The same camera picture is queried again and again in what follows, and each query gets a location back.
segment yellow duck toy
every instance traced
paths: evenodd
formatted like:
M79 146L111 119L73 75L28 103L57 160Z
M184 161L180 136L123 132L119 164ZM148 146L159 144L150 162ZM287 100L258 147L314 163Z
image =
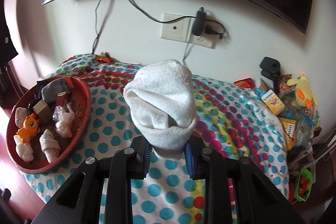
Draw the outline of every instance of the yellow duck toy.
M39 129L39 120L36 120L36 114L33 113L26 117L23 122L23 128L17 131L17 135L21 138L22 142L30 145L30 137L35 136Z
M289 79L287 85L296 85L295 97L299 106L305 106L307 109L310 109L312 107L312 101L314 101L316 106L319 106L314 93L310 89L307 76L301 75L298 79Z

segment yellow plush toy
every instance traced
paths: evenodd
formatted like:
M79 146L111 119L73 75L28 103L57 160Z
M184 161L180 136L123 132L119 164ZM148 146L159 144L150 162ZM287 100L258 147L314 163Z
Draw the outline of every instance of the yellow plush toy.
M289 79L287 85L296 85L295 97L299 106L305 106L310 109L312 107L312 101L314 101L316 106L319 106L314 93L310 89L307 76L301 75L298 79Z

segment colorful blanket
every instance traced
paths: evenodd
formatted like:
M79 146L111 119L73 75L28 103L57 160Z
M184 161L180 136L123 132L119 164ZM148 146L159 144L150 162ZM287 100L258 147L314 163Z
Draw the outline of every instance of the colorful blanket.
M27 183L45 202L86 157L111 157L129 146L141 132L134 126L123 98L124 86L141 66L96 63L91 54L76 55L49 75L77 75L87 82L92 94L87 134L70 161L47 174L23 174ZM280 192L288 197L288 170L283 130L273 115L255 99L253 90L193 75L198 120L194 134L224 157L249 156ZM144 180L132 180L134 224L203 223L204 181L189 178L185 160L160 160L152 155ZM107 180L101 200L100 221L104 222ZM236 223L233 195L232 215Z

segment green basket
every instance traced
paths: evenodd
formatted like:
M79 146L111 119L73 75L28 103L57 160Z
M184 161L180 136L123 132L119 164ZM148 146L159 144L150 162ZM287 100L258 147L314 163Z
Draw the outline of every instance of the green basket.
M307 196L299 196L299 188L300 188L300 178L301 176L304 176L307 180L309 180L310 184L309 187L306 189L308 191ZM294 183L294 197L298 201L306 201L308 197L310 196L310 190L311 190L311 182L312 182L312 174L311 172L308 171L306 168L302 168L300 171L300 174L298 174L295 178L295 183Z

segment yellow food package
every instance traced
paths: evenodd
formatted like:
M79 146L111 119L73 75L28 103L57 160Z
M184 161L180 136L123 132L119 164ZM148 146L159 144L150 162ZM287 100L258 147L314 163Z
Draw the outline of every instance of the yellow food package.
M261 99L274 115L280 114L280 112L285 109L284 103L279 99L279 97L274 93L273 90L267 91L261 97Z
M285 118L279 118L279 120L282 123L283 129L285 131L287 151L290 151L296 141L296 121Z

